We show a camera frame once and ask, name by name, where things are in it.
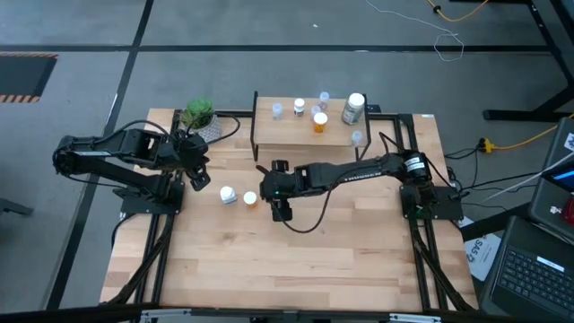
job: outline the potted plant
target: potted plant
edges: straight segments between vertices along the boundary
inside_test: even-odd
[[[190,101],[179,119],[186,129],[197,132],[207,143],[222,135],[222,124],[213,113],[210,100]]]

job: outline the plant pot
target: plant pot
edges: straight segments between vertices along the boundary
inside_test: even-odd
[[[222,136],[222,124],[215,115],[213,115],[212,121],[209,123],[209,125],[199,129],[191,128],[191,130],[193,130],[195,133],[198,133],[206,143],[209,143]]]

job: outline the laptop keyboard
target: laptop keyboard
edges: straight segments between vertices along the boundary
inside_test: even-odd
[[[517,250],[507,249],[498,285],[562,316],[574,315],[572,277]]]

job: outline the yellow cable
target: yellow cable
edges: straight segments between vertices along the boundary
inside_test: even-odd
[[[427,0],[427,1],[429,2],[430,5],[432,5],[433,8],[436,7],[436,5],[435,5],[431,0]],[[484,7],[485,4],[488,4],[489,1],[490,1],[490,0],[484,0],[479,6],[477,6],[476,8],[474,8],[474,10],[473,10],[472,12],[470,12],[469,14],[466,14],[466,15],[460,17],[460,18],[456,18],[456,19],[448,18],[446,15],[444,15],[444,14],[442,13],[442,11],[441,11],[440,9],[437,10],[437,13],[438,13],[444,20],[446,20],[447,22],[461,22],[461,21],[463,21],[464,19],[466,19],[466,18],[472,16],[473,14],[475,14],[475,13],[476,13],[477,11],[479,11],[482,7]]]
[[[568,116],[568,118],[572,118],[572,117],[574,117],[574,113],[572,113],[571,115]],[[492,150],[508,150],[508,149],[514,149],[514,148],[523,146],[523,145],[525,145],[525,144],[532,143],[534,140],[540,138],[541,136],[551,133],[551,132],[554,131],[557,127],[558,127],[558,126],[554,126],[554,127],[551,127],[551,128],[548,129],[548,130],[544,130],[544,131],[541,132],[540,134],[535,135],[535,136],[533,136],[532,138],[528,138],[528,139],[526,139],[525,141],[523,141],[522,143],[513,144],[513,145],[510,145],[510,146],[504,146],[504,147],[498,147],[496,144],[491,144],[491,149],[492,149]]]

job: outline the gray floor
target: gray floor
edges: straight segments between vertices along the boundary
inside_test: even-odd
[[[466,22],[447,23],[422,0],[371,2],[458,32],[466,45],[544,43],[522,5],[488,4]],[[537,3],[574,67],[571,43],[552,9]],[[451,16],[475,5],[442,4]],[[143,8],[143,0],[57,0],[50,5],[0,0],[0,44],[130,44]],[[164,0],[155,2],[143,43],[429,45],[438,33],[377,13],[361,0]],[[44,306],[82,193],[82,185],[54,174],[49,155],[62,135],[101,133],[125,62],[126,53],[62,54],[39,104],[0,105],[0,196],[35,208],[29,218],[0,216],[2,312]],[[183,108],[199,96],[213,98],[217,109],[249,109],[255,90],[269,96],[315,96],[326,90],[335,97],[360,91],[385,111],[435,114],[443,148],[452,152],[482,136],[504,145],[545,130],[551,125],[487,122],[481,111],[533,109],[565,85],[545,54],[465,54],[444,63],[435,53],[141,53],[117,124],[145,118],[149,108]],[[521,149],[480,155],[479,181],[539,170],[551,139],[548,135]],[[449,164],[463,183],[472,181],[474,159]],[[513,206],[531,194],[525,189],[490,203]],[[488,192],[473,193],[468,201],[485,196]],[[63,307],[98,302],[119,206],[110,189],[97,189]],[[466,213],[481,218],[496,210],[470,207]]]

